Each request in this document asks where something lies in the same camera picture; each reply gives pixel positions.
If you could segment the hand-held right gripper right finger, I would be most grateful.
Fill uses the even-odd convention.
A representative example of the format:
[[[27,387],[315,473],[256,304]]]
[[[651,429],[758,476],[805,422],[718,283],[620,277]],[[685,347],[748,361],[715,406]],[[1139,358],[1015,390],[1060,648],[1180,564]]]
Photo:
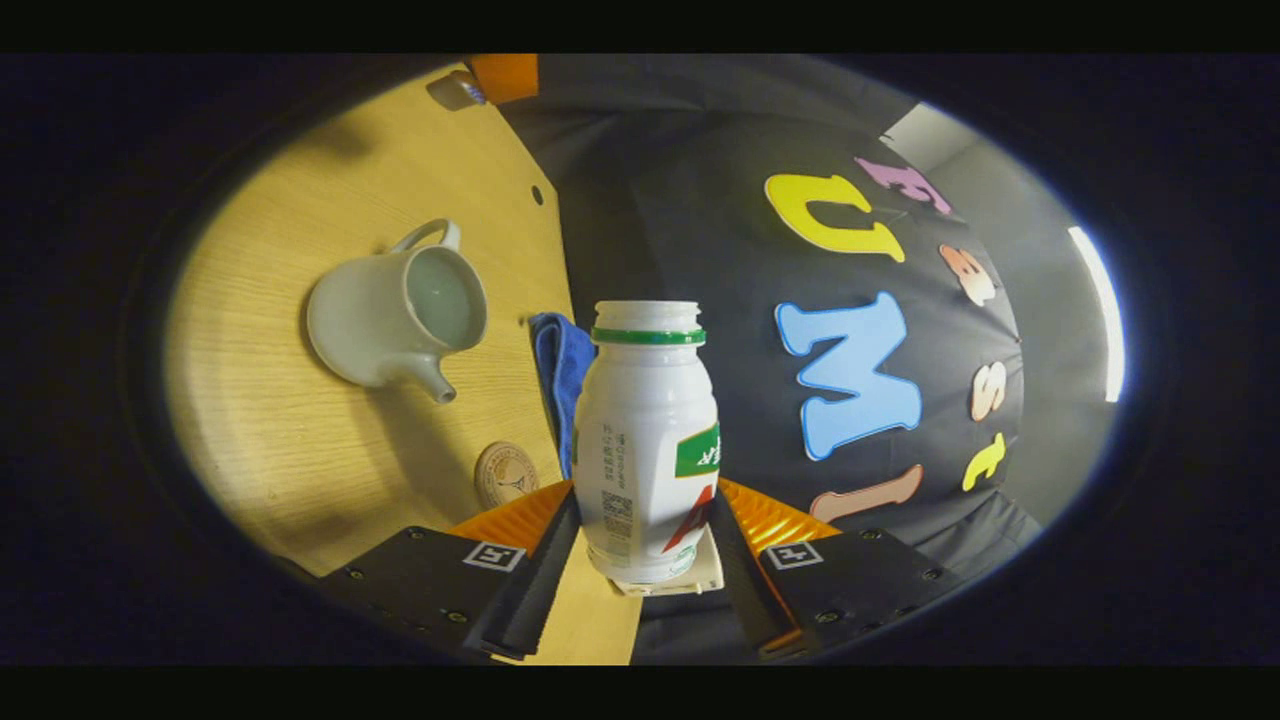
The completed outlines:
[[[887,530],[844,532],[726,478],[710,532],[724,588],[762,661],[833,656],[963,584]]]

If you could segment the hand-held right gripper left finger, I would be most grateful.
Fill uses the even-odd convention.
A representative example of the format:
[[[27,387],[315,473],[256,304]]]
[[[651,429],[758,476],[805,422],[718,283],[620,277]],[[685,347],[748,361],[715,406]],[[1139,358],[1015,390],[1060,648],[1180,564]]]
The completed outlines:
[[[539,650],[580,529],[564,480],[449,529],[406,527],[320,579],[380,628],[465,662]]]

